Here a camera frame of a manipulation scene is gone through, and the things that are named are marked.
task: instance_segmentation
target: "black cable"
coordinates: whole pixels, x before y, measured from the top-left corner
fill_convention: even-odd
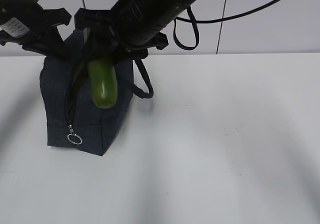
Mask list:
[[[196,49],[200,43],[200,34],[199,34],[199,29],[198,29],[198,26],[197,26],[197,20],[195,18],[195,15],[194,13],[192,12],[191,10],[191,6],[189,6],[187,9],[186,9],[188,15],[189,15],[189,18],[191,20],[191,23],[192,23],[192,28],[193,28],[193,32],[194,32],[194,36],[195,36],[195,46],[186,46],[186,45],[183,45],[178,37],[177,37],[177,20],[174,20],[174,29],[173,29],[173,40],[175,42],[175,44],[180,47],[181,49],[183,50],[186,50],[186,51],[192,51],[194,49]]]
[[[223,12],[222,12],[222,19],[225,18],[226,6],[227,6],[227,0],[224,0]],[[221,22],[221,25],[220,25],[218,44],[217,44],[217,46],[216,46],[216,54],[219,53],[219,47],[220,47],[220,40],[221,40],[221,34],[222,34],[223,24],[224,24],[224,22],[222,21],[222,22]]]
[[[266,9],[278,2],[280,2],[281,0],[273,0],[263,6],[260,6],[256,9],[253,9],[253,10],[250,10],[250,11],[247,11],[247,12],[244,12],[242,14],[238,14],[238,15],[233,15],[233,16],[228,16],[228,17],[225,17],[225,18],[221,18],[221,19],[216,19],[216,20],[197,20],[196,23],[197,24],[213,24],[213,23],[220,23],[220,22],[225,22],[225,21],[230,21],[230,20],[234,20],[234,19],[237,19],[237,18],[242,18],[242,17],[245,17],[245,16],[248,16],[250,14],[253,14],[253,13],[256,13],[258,11],[261,11],[263,9]],[[182,21],[182,22],[186,22],[186,23],[192,23],[191,20],[189,19],[185,19],[185,18],[181,18],[181,17],[177,17],[176,20],[179,20],[179,21]]]

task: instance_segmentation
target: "label sticker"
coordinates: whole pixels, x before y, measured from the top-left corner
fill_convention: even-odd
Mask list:
[[[13,38],[21,38],[30,31],[27,26],[15,17],[11,18],[7,23],[0,25],[0,28]]]

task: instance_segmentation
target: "white table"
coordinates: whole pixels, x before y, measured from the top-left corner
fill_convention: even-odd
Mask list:
[[[320,54],[151,56],[104,157],[46,146],[42,62],[0,57],[1,224],[320,222]]]

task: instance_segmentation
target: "black mechanical part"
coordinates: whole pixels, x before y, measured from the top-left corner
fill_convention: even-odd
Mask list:
[[[0,0],[0,45],[17,43],[27,51],[66,58],[57,26],[67,26],[72,16],[64,8],[43,10],[37,1]]]

